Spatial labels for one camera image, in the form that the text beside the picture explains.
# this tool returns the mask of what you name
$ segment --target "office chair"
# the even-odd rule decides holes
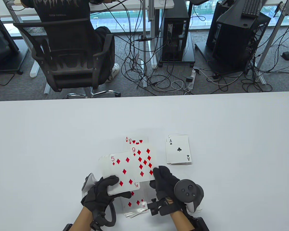
[[[107,34],[102,41],[90,19],[15,23],[14,26],[32,43],[32,57],[55,92],[61,92],[63,88],[84,88],[85,95],[70,93],[66,96],[68,99],[93,98],[107,93],[121,96],[113,90],[92,92],[111,74],[115,39]]]

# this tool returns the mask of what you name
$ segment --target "card stack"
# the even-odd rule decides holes
[[[123,214],[128,218],[133,218],[139,214],[148,212],[148,205],[145,198],[145,186],[142,184],[141,189],[131,191],[131,198],[121,197]]]
[[[168,135],[166,138],[166,158],[169,165],[190,165],[192,156],[187,135]]]
[[[121,202],[124,215],[132,218],[148,212],[144,188],[140,188],[140,182],[154,180],[155,149],[148,144],[147,137],[126,137],[122,142],[127,151],[102,156],[99,159],[99,166],[103,178],[111,175],[119,178],[117,184],[108,186],[108,195],[131,192],[132,197],[130,199],[121,198]]]

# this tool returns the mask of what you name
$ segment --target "black glove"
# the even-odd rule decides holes
[[[131,192],[123,192],[120,194],[109,196],[107,193],[107,186],[113,186],[118,183],[117,176],[110,176],[105,179],[101,178],[89,191],[88,194],[81,200],[83,206],[93,212],[98,209],[105,212],[109,203],[116,197],[131,198]]]
[[[150,186],[155,189],[158,200],[162,200],[163,198],[171,199],[178,208],[184,208],[185,204],[179,201],[174,195],[174,186],[180,180],[172,175],[166,166],[155,167],[153,169],[153,175],[155,180],[150,181]]]

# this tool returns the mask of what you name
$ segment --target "white sneaker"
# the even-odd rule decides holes
[[[120,72],[120,66],[119,66],[119,64],[115,64],[115,65],[113,66],[113,68],[112,68],[112,70],[111,70],[111,73],[110,73],[110,76],[108,77],[108,79],[106,80],[106,82],[108,83],[108,82],[113,81],[113,79],[115,78],[115,76],[116,76],[117,74],[119,74],[119,72]]]

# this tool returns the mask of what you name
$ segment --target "black pants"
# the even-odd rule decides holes
[[[104,42],[105,42],[106,35],[107,34],[111,34],[110,30],[107,27],[105,27],[105,26],[100,26],[100,27],[96,28],[95,32],[101,38],[103,45],[104,45]]]

